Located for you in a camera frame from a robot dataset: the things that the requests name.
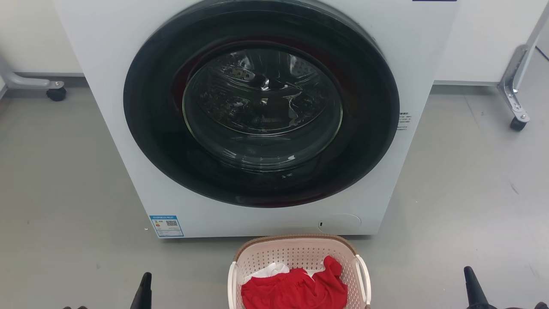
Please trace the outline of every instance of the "basket handle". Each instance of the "basket handle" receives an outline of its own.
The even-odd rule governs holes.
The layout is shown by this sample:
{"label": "basket handle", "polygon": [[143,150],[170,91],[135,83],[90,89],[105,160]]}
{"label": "basket handle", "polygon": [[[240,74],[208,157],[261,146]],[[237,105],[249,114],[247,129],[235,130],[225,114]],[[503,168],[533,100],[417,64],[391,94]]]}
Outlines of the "basket handle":
{"label": "basket handle", "polygon": [[229,309],[235,309],[236,294],[237,294],[237,277],[236,277],[237,263],[233,262],[229,268],[229,276],[227,279],[227,298],[229,299]]}
{"label": "basket handle", "polygon": [[356,264],[357,268],[360,269],[362,275],[362,280],[360,280],[360,290],[362,291],[362,300],[366,303],[366,307],[370,307],[370,302],[372,301],[372,286],[370,284],[370,274],[368,273],[368,268],[366,263],[360,255],[356,255]]}

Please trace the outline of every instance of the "washing machine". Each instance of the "washing machine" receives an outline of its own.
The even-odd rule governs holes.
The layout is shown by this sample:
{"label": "washing machine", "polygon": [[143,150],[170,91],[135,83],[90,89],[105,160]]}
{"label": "washing machine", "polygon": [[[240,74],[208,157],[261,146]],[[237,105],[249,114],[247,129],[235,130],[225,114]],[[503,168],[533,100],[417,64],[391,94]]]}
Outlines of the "washing machine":
{"label": "washing machine", "polygon": [[55,5],[158,237],[196,238],[375,234],[458,2]]}

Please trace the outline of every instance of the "black caster wheel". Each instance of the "black caster wheel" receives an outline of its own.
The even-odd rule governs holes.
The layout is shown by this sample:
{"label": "black caster wheel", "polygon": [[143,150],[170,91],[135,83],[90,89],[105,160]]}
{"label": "black caster wheel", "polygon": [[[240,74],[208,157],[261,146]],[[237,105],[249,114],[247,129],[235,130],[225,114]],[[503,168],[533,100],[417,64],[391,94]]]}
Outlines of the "black caster wheel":
{"label": "black caster wheel", "polygon": [[511,129],[515,131],[522,131],[522,129],[524,129],[525,126],[526,126],[526,122],[519,121],[517,117],[513,118],[510,125]]}
{"label": "black caster wheel", "polygon": [[67,90],[65,89],[65,87],[61,87],[58,89],[49,89],[48,91],[46,91],[46,95],[48,96],[48,98],[56,102],[63,101],[66,94]]}

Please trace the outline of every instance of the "laundry basket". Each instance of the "laundry basket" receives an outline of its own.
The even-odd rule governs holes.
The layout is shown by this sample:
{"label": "laundry basket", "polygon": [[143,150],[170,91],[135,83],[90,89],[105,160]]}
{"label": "laundry basket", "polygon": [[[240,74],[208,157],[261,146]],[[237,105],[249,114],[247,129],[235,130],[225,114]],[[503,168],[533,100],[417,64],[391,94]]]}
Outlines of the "laundry basket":
{"label": "laundry basket", "polygon": [[348,286],[346,309],[370,307],[370,277],[364,260],[345,239],[326,234],[283,235],[257,238],[245,243],[229,269],[227,293],[230,309],[245,309],[240,290],[244,278],[273,262],[290,269],[322,269],[330,255],[342,266],[341,281]]}

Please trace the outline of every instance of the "brown basket rim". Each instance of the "brown basket rim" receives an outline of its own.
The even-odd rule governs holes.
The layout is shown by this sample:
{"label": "brown basket rim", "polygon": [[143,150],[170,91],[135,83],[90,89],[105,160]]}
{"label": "brown basket rim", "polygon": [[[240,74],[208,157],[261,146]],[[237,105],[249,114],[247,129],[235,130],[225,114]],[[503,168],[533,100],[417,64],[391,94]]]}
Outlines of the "brown basket rim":
{"label": "brown basket rim", "polygon": [[282,239],[299,239],[299,238],[317,238],[317,239],[331,239],[336,240],[338,242],[343,243],[345,246],[351,250],[353,255],[357,255],[357,251],[355,247],[346,239],[344,239],[341,236],[337,235],[330,235],[330,234],[288,234],[288,235],[276,235],[276,236],[267,236],[267,237],[260,237],[252,239],[248,242],[246,242],[244,245],[242,245],[238,251],[237,254],[234,256],[234,262],[238,261],[238,258],[242,254],[242,252],[247,249],[248,247],[251,247],[252,245],[259,244],[261,242],[268,242],[273,240],[282,240]]}

